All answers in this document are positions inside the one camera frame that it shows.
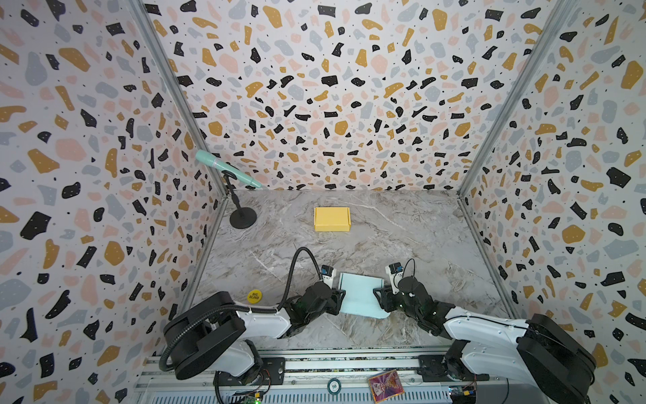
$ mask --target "purple card pack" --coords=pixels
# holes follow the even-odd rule
[[[368,379],[368,384],[375,403],[380,403],[404,393],[404,388],[396,370],[389,370],[373,376]]]

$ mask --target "metal corner post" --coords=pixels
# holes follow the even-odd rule
[[[469,172],[466,174],[464,181],[462,181],[462,184],[460,185],[460,198],[466,195],[473,182],[478,177],[480,169],[484,166],[486,159],[489,157],[492,147],[497,143],[500,138],[500,134],[504,131],[505,124],[514,112],[516,105],[518,105],[518,102],[523,97],[527,87],[531,84],[534,74],[538,71],[543,60],[547,57],[552,42],[557,37],[561,28],[565,26],[567,19],[570,17],[572,10],[577,3],[579,3],[579,0],[557,0],[556,6],[550,13],[547,18],[547,22],[543,27],[543,33],[538,37],[536,46],[534,47],[530,57],[527,59],[527,63],[525,64],[523,71],[520,73],[520,76],[518,76],[512,90],[509,92],[500,114],[491,126],[487,137],[484,139],[483,144],[475,155],[474,162],[471,165]]]
[[[180,86],[175,78],[175,75],[172,73],[171,64],[168,62],[166,53],[163,51],[162,44],[155,34],[155,30],[152,26],[150,19],[148,18],[148,13],[143,6],[141,0],[127,0],[130,8],[130,14],[134,18],[134,22],[137,24],[137,28],[141,32],[141,37],[143,38],[148,51],[151,53],[151,56],[155,62],[155,65],[160,71],[162,80],[166,83],[166,87],[171,94],[171,98],[177,106],[177,110],[180,113],[180,116],[186,122],[188,126],[189,133],[193,138],[195,144],[199,146],[200,149],[208,151],[209,148],[206,146],[204,139],[200,135],[200,128],[197,124],[197,121],[193,117],[191,108],[189,107],[186,98],[180,89]],[[207,172],[211,175],[213,179],[214,187],[218,190],[219,196],[224,199],[227,196],[227,192],[224,189],[224,185],[220,180],[220,175],[212,167],[205,166]]]

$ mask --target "wall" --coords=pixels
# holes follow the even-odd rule
[[[593,403],[646,395],[644,7],[579,3],[466,197],[521,315],[594,354]]]
[[[125,4],[0,8],[0,402],[122,402],[217,201]]]
[[[271,189],[453,189],[555,2],[150,3],[226,162]]]

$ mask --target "terrazzo pattern wall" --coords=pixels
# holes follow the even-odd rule
[[[522,317],[597,360],[593,403],[646,401],[646,3],[562,28],[466,201]]]
[[[3,1],[0,32],[0,402],[121,403],[211,180],[123,1]]]
[[[555,2],[148,0],[212,153],[271,189],[453,189]]]

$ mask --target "mint green microphone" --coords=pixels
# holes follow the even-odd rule
[[[195,156],[195,158],[197,158],[200,162],[208,165],[209,167],[215,168],[218,171],[228,171],[234,174],[240,182],[250,185],[256,189],[262,189],[262,184],[260,182],[254,180],[239,169],[217,159],[213,154],[205,150],[198,150],[198,154]]]

